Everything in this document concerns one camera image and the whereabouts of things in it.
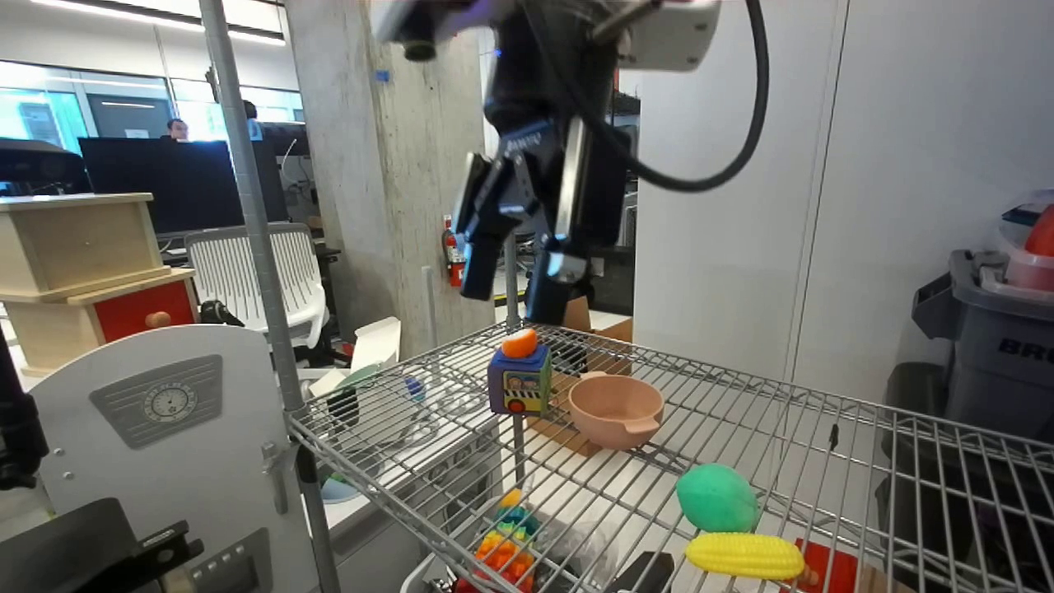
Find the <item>white panel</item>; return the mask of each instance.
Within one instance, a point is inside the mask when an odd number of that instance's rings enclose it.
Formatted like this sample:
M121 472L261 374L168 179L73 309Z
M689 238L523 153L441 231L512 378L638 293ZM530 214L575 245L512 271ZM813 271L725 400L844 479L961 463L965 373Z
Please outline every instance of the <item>white panel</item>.
M1054 179L1049 0L853 0L797 378L882 394L950 246Z
M773 97L748 170L710 195L645 188L638 217L638 344L785 374L813 221L821 144L844 0L765 2ZM700 179L745 143L754 48L742 0L729 0L699 71L638 71L641 153Z
M232 43L243 87L297 90L289 47ZM0 0L0 58L203 79L201 33Z
M117 0L117 2L201 18L196 0ZM225 12L228 12L228 23L232 27L277 31L277 33L284 31L278 10L261 0L225 0Z

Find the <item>black cable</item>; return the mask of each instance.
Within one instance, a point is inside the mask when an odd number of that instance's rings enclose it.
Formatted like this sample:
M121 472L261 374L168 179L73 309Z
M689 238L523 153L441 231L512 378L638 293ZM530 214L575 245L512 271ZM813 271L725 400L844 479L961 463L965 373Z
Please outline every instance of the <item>black cable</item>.
M616 157L621 157L630 166L630 170L635 170L641 182L669 188L669 190L686 190L686 195L700 195L700 190L714 190L720 186L729 186L733 173L745 170L745 166L754 157L754 148L759 143L765 132L765 119L767 119L767 90L770 90L770 58L767 58L767 33L765 33L765 10L759 0L745 0L748 12L752 12L752 36L754 36L754 71L758 71L758 90L754 90L754 114L752 114L752 128L748 139L742 144L742 153L729 162L725 170L710 173L710 179L673 179L663 173L656 167L648 167L645 162L638 162L619 139L616 132L603 123L598 112L590 108L590 102L583 99L583 93L575 90L575 83L566 75L558 57L557 57L557 43L549 33L547 18L538 10L538 2L547 0L521 0L521 10L538 36L538 47L547 58L547 66L553 68L557 83L564 87L569 104L575 108L575 114L583 119L583 126L598 134Z

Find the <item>yellow banana toy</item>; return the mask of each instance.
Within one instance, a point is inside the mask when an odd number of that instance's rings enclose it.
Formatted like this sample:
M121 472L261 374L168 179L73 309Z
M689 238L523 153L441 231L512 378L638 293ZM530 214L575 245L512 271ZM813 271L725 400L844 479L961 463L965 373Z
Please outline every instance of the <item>yellow banana toy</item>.
M699 533L686 557L699 570L748 579L797 579L802 574L799 549L767 533Z

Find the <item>green ball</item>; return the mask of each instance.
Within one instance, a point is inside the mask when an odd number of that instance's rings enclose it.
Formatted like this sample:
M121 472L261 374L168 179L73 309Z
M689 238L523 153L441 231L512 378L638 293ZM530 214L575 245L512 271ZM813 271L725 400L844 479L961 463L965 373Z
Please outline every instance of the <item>green ball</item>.
M754 488L725 463L694 463L681 474L677 502L699 531L742 533L759 516Z

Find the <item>wire shelf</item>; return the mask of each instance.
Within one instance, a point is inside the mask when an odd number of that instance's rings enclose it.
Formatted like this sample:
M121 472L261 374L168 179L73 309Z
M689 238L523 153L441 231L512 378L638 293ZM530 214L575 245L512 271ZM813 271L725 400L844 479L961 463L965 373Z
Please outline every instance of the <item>wire shelf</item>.
M476 591L530 591L473 561L516 483L543 516L534 591L607 591L641 549L673 553L665 591L785 591L686 563L694 527L675 481L710 460L759 494L758 533L855 557L855 591L1054 591L1049 446L540 328L557 378L632 373L665 394L645 448L578 454L489 416L500 335L476 332L289 416L306 448Z

